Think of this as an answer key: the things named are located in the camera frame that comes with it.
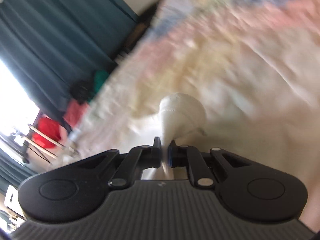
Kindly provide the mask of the cream white zip jacket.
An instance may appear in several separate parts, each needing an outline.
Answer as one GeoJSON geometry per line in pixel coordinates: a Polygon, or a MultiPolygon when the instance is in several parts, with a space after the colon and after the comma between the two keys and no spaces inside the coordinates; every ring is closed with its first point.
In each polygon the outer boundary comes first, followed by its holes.
{"type": "Polygon", "coordinates": [[[183,93],[164,97],[159,104],[157,114],[161,121],[162,161],[160,168],[148,168],[143,172],[147,180],[185,179],[185,168],[172,168],[169,165],[169,145],[173,140],[184,137],[195,131],[203,132],[206,123],[206,111],[199,102],[190,95],[183,93]]]}

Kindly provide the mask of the teal curtain right of window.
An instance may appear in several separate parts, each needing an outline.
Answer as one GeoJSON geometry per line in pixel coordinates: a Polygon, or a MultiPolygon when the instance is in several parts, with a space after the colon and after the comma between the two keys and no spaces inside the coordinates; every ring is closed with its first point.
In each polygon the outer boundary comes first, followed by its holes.
{"type": "Polygon", "coordinates": [[[1,150],[0,155],[0,192],[5,195],[10,185],[16,189],[23,181],[36,173],[12,159],[8,154],[1,150]]]}

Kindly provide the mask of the teal curtain of window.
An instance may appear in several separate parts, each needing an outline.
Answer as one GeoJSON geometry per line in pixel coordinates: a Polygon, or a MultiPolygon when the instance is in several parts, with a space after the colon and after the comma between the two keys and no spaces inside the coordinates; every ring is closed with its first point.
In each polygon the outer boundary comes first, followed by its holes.
{"type": "Polygon", "coordinates": [[[1,60],[44,114],[63,121],[71,86],[113,69],[137,21],[123,0],[3,0],[1,60]]]}
{"type": "Polygon", "coordinates": [[[36,173],[12,159],[8,154],[1,150],[0,155],[0,192],[5,195],[10,185],[16,189],[23,181],[36,173]]]}

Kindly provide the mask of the red bag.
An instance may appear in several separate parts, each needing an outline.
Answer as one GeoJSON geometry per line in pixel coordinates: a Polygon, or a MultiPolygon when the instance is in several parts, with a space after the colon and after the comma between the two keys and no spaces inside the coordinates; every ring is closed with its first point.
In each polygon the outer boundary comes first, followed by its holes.
{"type": "Polygon", "coordinates": [[[32,140],[42,148],[64,148],[67,133],[58,121],[44,115],[35,124],[29,125],[29,128],[33,132],[32,140]]]}

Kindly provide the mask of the pink cloth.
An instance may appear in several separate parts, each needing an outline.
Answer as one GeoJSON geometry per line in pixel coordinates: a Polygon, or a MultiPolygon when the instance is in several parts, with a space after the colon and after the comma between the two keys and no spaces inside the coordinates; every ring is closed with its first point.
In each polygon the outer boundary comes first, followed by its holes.
{"type": "Polygon", "coordinates": [[[72,99],[69,102],[63,119],[71,127],[71,129],[73,129],[82,119],[82,116],[87,112],[88,107],[89,104],[87,102],[80,104],[75,99],[72,99]]]}

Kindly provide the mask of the black cloth pile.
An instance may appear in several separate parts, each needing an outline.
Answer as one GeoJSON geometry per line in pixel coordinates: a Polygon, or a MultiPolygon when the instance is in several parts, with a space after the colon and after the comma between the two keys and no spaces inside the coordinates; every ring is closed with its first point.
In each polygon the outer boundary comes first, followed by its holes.
{"type": "Polygon", "coordinates": [[[90,102],[95,96],[94,82],[92,79],[79,80],[70,87],[69,93],[80,105],[90,102]]]}

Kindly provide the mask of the green cloth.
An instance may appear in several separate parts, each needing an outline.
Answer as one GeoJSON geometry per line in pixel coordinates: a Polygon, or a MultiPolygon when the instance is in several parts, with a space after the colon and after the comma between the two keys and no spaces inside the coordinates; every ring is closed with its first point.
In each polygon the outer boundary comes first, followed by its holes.
{"type": "Polygon", "coordinates": [[[92,93],[93,95],[97,94],[105,81],[108,79],[109,73],[104,70],[97,70],[93,75],[93,86],[92,93]]]}

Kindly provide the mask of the pastel tie-dye bed sheet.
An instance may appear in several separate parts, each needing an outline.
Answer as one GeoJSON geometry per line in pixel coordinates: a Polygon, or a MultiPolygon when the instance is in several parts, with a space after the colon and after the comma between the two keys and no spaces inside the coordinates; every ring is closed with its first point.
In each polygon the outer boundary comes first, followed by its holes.
{"type": "Polygon", "coordinates": [[[309,194],[301,220],[319,230],[319,0],[161,1],[71,133],[80,157],[70,163],[152,143],[159,104],[176,93],[207,118],[176,143],[299,178],[309,194]]]}

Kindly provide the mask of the teal curtain left of window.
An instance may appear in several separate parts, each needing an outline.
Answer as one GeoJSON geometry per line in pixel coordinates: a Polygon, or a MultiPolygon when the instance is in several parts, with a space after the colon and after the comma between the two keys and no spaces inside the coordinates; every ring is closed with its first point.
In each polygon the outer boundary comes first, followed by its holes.
{"type": "Polygon", "coordinates": [[[123,0],[3,0],[1,60],[44,114],[63,121],[71,86],[113,69],[137,21],[123,0]]]}

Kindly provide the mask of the bright window with dark frame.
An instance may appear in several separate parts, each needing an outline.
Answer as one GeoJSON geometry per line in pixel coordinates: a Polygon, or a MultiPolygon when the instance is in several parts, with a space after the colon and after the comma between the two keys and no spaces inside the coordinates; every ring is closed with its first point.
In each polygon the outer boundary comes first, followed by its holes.
{"type": "Polygon", "coordinates": [[[1,133],[9,136],[20,132],[27,135],[39,108],[29,98],[6,65],[1,62],[1,133]]]}

